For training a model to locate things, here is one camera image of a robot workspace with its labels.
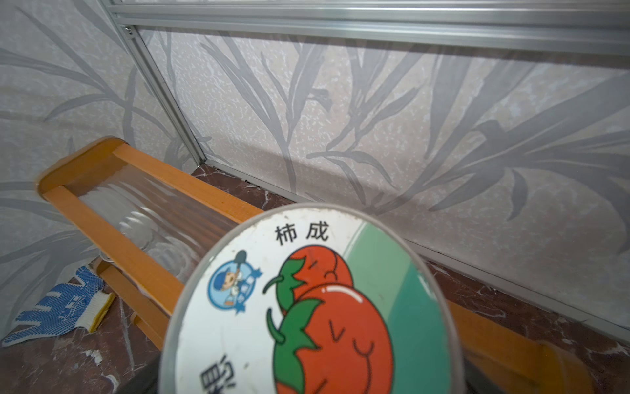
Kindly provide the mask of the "tomato lid jar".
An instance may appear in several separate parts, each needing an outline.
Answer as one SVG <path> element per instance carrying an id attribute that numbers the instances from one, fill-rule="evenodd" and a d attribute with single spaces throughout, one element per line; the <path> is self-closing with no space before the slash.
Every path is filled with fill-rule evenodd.
<path id="1" fill-rule="evenodd" d="M 223 236 L 185 284 L 161 393 L 462 393 L 454 321 L 425 263 L 366 213 L 296 204 Z"/>

